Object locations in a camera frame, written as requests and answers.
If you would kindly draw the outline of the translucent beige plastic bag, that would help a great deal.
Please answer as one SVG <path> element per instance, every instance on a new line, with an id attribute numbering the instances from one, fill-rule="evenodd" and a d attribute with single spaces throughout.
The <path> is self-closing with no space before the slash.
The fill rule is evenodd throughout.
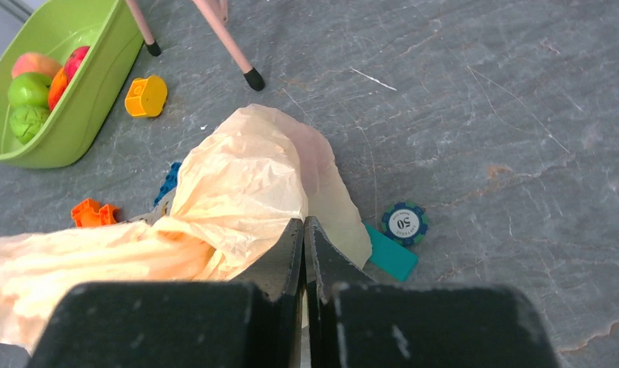
<path id="1" fill-rule="evenodd" d="M 155 222 L 0 237 L 0 343 L 33 350 L 62 297 L 86 281 L 227 281 L 317 217 L 362 267 L 372 253 L 328 140 L 275 108 L 237 109 L 185 157 Z"/>

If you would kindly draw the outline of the pink tripod stand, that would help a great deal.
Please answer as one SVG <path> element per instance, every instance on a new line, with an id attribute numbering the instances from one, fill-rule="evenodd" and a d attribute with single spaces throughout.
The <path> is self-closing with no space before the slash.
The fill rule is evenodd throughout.
<path id="1" fill-rule="evenodd" d="M 161 54 L 161 48 L 157 44 L 146 19 L 140 10 L 137 1 L 126 0 L 131 15 L 137 23 L 137 27 L 143 36 L 144 44 L 148 52 L 157 57 Z M 241 48 L 236 44 L 235 40 L 230 35 L 225 27 L 228 19 L 228 3 L 227 1 L 206 1 L 192 0 L 192 3 L 198 8 L 204 19 L 207 21 L 211 29 L 214 31 L 223 46 L 230 53 L 233 60 L 239 66 L 247 84 L 255 91 L 261 91 L 265 88 L 265 81 L 261 74 L 251 65 L 248 58 L 243 54 Z"/>

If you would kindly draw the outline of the green fake apple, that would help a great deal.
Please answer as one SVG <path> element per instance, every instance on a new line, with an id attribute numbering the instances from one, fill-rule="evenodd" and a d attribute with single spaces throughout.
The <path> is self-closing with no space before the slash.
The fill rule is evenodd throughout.
<path id="1" fill-rule="evenodd" d="M 38 72 L 25 72 L 15 77 L 8 88 L 8 102 L 12 108 L 24 105 L 48 108 L 51 78 Z"/>

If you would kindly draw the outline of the blue poker chip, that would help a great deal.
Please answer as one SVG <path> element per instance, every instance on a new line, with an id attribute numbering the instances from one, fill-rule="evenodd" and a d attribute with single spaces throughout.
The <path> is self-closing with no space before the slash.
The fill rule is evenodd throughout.
<path id="1" fill-rule="evenodd" d="M 381 219 L 381 232 L 403 247 L 421 242 L 428 226 L 425 209 L 413 202 L 398 202 L 390 206 Z"/>

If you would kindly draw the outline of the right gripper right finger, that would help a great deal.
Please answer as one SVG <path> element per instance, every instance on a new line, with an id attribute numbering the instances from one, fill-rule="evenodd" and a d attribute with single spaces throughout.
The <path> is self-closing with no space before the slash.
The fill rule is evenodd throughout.
<path id="1" fill-rule="evenodd" d="M 305 219 L 313 367 L 556 367 L 532 302 L 504 284 L 373 281 Z"/>

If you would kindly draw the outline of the orange red fake fruit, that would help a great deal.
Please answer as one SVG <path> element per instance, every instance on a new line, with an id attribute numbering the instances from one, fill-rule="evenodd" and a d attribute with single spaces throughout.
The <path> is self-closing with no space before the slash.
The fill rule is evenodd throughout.
<path id="1" fill-rule="evenodd" d="M 50 111 L 53 111 L 58 101 L 61 99 L 63 93 L 67 89 L 69 85 L 69 79 L 65 72 L 65 69 L 62 67 L 54 76 L 51 82 L 50 90 L 48 93 L 48 108 Z"/>

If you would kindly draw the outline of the green plastic tub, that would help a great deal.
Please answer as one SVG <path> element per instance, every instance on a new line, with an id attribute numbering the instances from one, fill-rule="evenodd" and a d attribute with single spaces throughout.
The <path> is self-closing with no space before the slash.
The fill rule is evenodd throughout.
<path id="1" fill-rule="evenodd" d="M 124 1 L 45 2 L 0 57 L 0 163 L 49 169 L 79 160 L 104 124 L 142 44 Z M 90 50 L 74 79 L 36 136 L 20 143 L 8 123 L 13 64 L 29 51 L 65 61 L 80 46 Z"/>

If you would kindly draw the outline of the red fake apple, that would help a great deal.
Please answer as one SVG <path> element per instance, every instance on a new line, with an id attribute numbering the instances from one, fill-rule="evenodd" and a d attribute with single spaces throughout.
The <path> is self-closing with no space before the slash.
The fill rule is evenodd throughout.
<path id="1" fill-rule="evenodd" d="M 64 72 L 68 80 L 71 81 L 73 79 L 90 48 L 91 47 L 89 45 L 80 46 L 79 48 L 73 50 L 69 55 L 64 64 Z"/>

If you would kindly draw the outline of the orange curved toy piece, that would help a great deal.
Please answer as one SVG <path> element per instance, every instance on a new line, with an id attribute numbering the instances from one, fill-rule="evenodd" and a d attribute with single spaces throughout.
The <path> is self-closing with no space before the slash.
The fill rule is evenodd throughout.
<path id="1" fill-rule="evenodd" d="M 71 218 L 78 228 L 93 228 L 105 225 L 117 224 L 115 215 L 119 208 L 110 203 L 101 205 L 99 202 L 88 198 L 73 207 Z"/>

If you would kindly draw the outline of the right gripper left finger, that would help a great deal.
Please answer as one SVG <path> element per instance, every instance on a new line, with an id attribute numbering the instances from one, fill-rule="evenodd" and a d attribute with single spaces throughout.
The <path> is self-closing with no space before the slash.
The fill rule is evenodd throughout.
<path id="1" fill-rule="evenodd" d="M 31 367 L 297 367 L 303 224 L 231 281 L 86 282 L 58 303 Z"/>

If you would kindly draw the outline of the orange yellow toy brick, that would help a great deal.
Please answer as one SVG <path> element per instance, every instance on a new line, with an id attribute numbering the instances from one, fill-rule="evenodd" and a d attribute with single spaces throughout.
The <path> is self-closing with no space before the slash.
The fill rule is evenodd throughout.
<path id="1" fill-rule="evenodd" d="M 150 75 L 134 79 L 124 99 L 125 110 L 132 117 L 158 117 L 168 96 L 168 88 L 163 78 Z"/>

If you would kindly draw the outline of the peach fake fruit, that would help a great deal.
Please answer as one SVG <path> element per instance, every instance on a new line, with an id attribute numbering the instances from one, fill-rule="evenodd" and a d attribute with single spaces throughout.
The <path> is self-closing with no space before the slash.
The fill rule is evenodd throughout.
<path id="1" fill-rule="evenodd" d="M 53 78 L 62 68 L 62 65 L 52 57 L 36 52 L 22 54 L 14 63 L 11 71 L 12 78 L 20 74 L 35 72 Z"/>

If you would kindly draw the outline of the blue toy brick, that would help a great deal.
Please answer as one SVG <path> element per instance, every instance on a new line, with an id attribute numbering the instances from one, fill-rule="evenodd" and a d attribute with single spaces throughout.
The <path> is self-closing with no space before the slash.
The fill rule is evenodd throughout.
<path id="1" fill-rule="evenodd" d="M 159 193 L 157 197 L 153 201 L 153 206 L 157 206 L 160 200 L 169 192 L 177 187 L 177 175 L 179 172 L 179 168 L 181 167 L 181 162 L 174 162 L 170 166 L 170 170 L 167 173 L 163 184 L 160 187 Z"/>

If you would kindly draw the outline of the teal flat block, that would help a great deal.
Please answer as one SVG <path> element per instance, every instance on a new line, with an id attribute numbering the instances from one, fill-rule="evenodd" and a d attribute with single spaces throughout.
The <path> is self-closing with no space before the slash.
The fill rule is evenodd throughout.
<path id="1" fill-rule="evenodd" d="M 370 262 L 396 280 L 406 281 L 419 263 L 418 256 L 379 232 L 375 227 L 366 223 L 364 226 L 372 247 Z"/>

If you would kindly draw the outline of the green bumpy fake fruit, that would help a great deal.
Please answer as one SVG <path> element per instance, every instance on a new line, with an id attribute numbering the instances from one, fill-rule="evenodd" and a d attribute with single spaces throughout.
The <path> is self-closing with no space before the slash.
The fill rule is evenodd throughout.
<path id="1" fill-rule="evenodd" d="M 15 138 L 26 144 L 40 131 L 49 115 L 50 110 L 46 107 L 23 105 L 13 110 L 9 125 Z"/>

